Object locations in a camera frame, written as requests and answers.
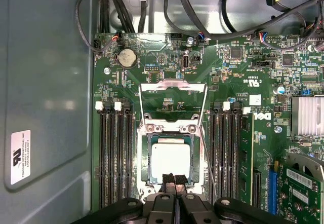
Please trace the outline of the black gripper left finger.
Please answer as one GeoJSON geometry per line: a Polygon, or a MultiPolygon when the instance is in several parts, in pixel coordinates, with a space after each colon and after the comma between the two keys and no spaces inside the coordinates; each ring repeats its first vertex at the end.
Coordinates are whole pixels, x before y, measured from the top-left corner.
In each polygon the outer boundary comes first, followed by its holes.
{"type": "Polygon", "coordinates": [[[74,223],[173,223],[175,193],[175,176],[164,174],[162,191],[149,195],[145,203],[123,198],[74,223]]]}

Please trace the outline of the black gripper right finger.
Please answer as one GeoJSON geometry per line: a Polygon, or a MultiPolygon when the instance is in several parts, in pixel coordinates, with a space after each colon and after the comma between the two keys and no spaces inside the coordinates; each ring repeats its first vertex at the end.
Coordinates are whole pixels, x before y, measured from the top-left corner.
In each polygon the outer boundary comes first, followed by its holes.
{"type": "Polygon", "coordinates": [[[222,197],[210,204],[201,195],[188,193],[185,175],[175,176],[176,193],[180,196],[182,223],[287,223],[275,216],[237,199],[222,197]]]}

